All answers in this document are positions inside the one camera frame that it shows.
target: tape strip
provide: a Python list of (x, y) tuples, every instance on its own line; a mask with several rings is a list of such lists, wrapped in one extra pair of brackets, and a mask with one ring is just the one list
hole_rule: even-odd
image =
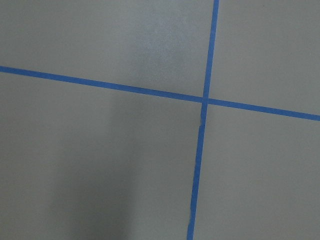
[(163, 98), (202, 103), (202, 97), (199, 97), (199, 96), (180, 94), (180, 93), (174, 93), (169, 91), (153, 90), (153, 89), (148, 89), (143, 87), (128, 86), (128, 85), (122, 85), (122, 84), (116, 84), (116, 83), (110, 83), (110, 82), (104, 82), (104, 81), (95, 81), (95, 80), (90, 80), (85, 78), (57, 75), (52, 73), (40, 72), (40, 71), (32, 71), (32, 70), (25, 70), (25, 69), (19, 69), (19, 68), (7, 67), (7, 66), (0, 66), (0, 72), (34, 77), (34, 78), (49, 79), (49, 80), (55, 80), (60, 82), (73, 83), (73, 84), (88, 85), (88, 86), (105, 88), (105, 89), (114, 89), (114, 90), (120, 90), (125, 92), (137, 93), (137, 94), (152, 95), (152, 96), (158, 96)]
[(283, 110), (278, 108), (257, 106), (257, 105), (251, 105), (251, 104), (245, 104), (245, 103), (239, 103), (239, 102), (233, 102), (233, 101), (224, 101), (224, 100), (218, 100), (218, 99), (209, 99), (208, 103), (211, 105), (223, 106), (228, 108), (244, 109), (244, 110), (267, 113), (267, 114), (288, 116), (292, 118), (320, 121), (320, 115), (309, 114), (309, 113), (298, 112), (298, 111), (288, 111), (288, 110)]
[(211, 72), (212, 72), (213, 60), (214, 60), (218, 9), (219, 9), (219, 0), (214, 0), (208, 55), (206, 60), (205, 79), (204, 79), (204, 86), (203, 86), (203, 96), (202, 96), (202, 105), (201, 105), (201, 123), (198, 131), (198, 140), (197, 140), (196, 155), (195, 155), (195, 167), (194, 167), (193, 185), (192, 185), (191, 202), (190, 202), (190, 220), (189, 220), (187, 236), (186, 236), (187, 240), (194, 239), (196, 213), (197, 213), (197, 201), (198, 201), (198, 192), (199, 192), (199, 181), (200, 181), (200, 172), (201, 172), (201, 161), (202, 161), (202, 153), (203, 153), (205, 130), (206, 130)]

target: gray floor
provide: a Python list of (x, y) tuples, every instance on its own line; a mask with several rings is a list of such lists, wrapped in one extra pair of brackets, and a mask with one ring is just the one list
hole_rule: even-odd
[[(0, 66), (202, 96), (202, 1), (0, 2)], [(210, 98), (320, 114), (320, 2), (221, 0)], [(0, 73), (0, 239), (184, 240), (201, 103)], [(320, 124), (209, 105), (195, 240), (318, 240)]]

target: blue tape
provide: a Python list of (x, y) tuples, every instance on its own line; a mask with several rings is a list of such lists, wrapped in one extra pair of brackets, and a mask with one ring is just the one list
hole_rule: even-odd
[(250, 111), (267, 113), (267, 114), (276, 114), (276, 115), (288, 116), (288, 117), (299, 118), (299, 119), (320, 121), (320, 115), (303, 113), (298, 111), (288, 111), (288, 110), (282, 110), (282, 109), (277, 109), (272, 107), (257, 106), (257, 105), (251, 105), (251, 104), (245, 104), (245, 103), (239, 103), (239, 102), (233, 102), (233, 101), (224, 101), (224, 100), (218, 100), (218, 99), (209, 99), (208, 103), (212, 105), (235, 108), (235, 109), (244, 109), (244, 110), (250, 110)]
[[(0, 72), (34, 77), (34, 78), (49, 79), (49, 80), (67, 82), (67, 83), (82, 84), (82, 85), (94, 86), (99, 88), (114, 89), (114, 90), (120, 90), (125, 92), (137, 93), (137, 94), (152, 95), (152, 96), (158, 96), (163, 98), (185, 100), (185, 101), (196, 102), (196, 103), (203, 102), (203, 98), (200, 96), (180, 94), (180, 93), (174, 93), (174, 92), (168, 92), (168, 91), (159, 91), (159, 90), (153, 90), (153, 89), (142, 88), (142, 87), (128, 86), (128, 85), (109, 83), (104, 81), (95, 81), (95, 80), (89, 80), (84, 78), (57, 75), (57, 74), (51, 74), (51, 73), (45, 73), (45, 72), (39, 72), (39, 71), (31, 71), (31, 70), (25, 70), (25, 69), (19, 69), (19, 68), (7, 67), (7, 66), (0, 66)], [(208, 104), (223, 106), (228, 108), (267, 113), (267, 114), (282, 115), (282, 116), (288, 116), (292, 118), (320, 121), (320, 115), (316, 115), (316, 114), (289, 111), (289, 110), (283, 110), (283, 109), (266, 107), (266, 106), (257, 106), (257, 105), (245, 104), (240, 102), (209, 98)]]
[(163, 98), (202, 103), (202, 97), (199, 97), (199, 96), (180, 94), (180, 93), (174, 93), (169, 91), (153, 90), (153, 89), (148, 89), (143, 87), (128, 86), (128, 85), (122, 85), (122, 84), (116, 84), (116, 83), (110, 83), (110, 82), (104, 82), (104, 81), (95, 81), (95, 80), (90, 80), (85, 78), (57, 75), (57, 74), (40, 72), (40, 71), (32, 71), (32, 70), (25, 70), (25, 69), (19, 69), (19, 68), (7, 67), (7, 66), (0, 66), (0, 72), (34, 77), (34, 78), (55, 80), (60, 82), (73, 83), (73, 84), (88, 85), (88, 86), (105, 88), (105, 89), (114, 89), (114, 90), (120, 90), (125, 92), (137, 93), (137, 94), (152, 95), (152, 96), (158, 96)]
[(189, 225), (188, 225), (187, 235), (186, 235), (187, 240), (194, 239), (198, 192), (199, 192), (199, 181), (200, 181), (200, 172), (201, 172), (201, 161), (202, 161), (202, 153), (204, 148), (211, 72), (212, 72), (213, 60), (214, 60), (216, 30), (217, 30), (217, 21), (218, 21), (218, 9), (219, 9), (219, 0), (214, 0), (208, 55), (206, 60), (205, 79), (204, 79), (204, 86), (203, 86), (203, 97), (202, 97), (202, 105), (201, 105), (201, 123), (199, 126), (198, 140), (197, 140), (197, 146), (196, 146), (193, 185), (192, 185), (191, 202), (190, 202), (190, 220), (189, 220)]

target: gray surface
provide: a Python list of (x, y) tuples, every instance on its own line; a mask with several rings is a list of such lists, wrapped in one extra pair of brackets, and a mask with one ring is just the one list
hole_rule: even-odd
[(318, 240), (317, 121), (210, 106), (196, 240)]
[(0, 65), (201, 96), (212, 0), (0, 2)]
[(200, 104), (0, 73), (0, 239), (184, 240)]
[(320, 1), (222, 0), (210, 97), (320, 114)]

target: floor tile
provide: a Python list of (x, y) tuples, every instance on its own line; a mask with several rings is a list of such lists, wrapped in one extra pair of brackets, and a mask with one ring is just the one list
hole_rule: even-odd
[(202, 96), (212, 0), (5, 0), (0, 65)]
[(184, 240), (199, 103), (0, 73), (0, 239)]
[(210, 106), (196, 240), (317, 240), (318, 121)]
[(320, 2), (220, 1), (211, 98), (320, 114)]

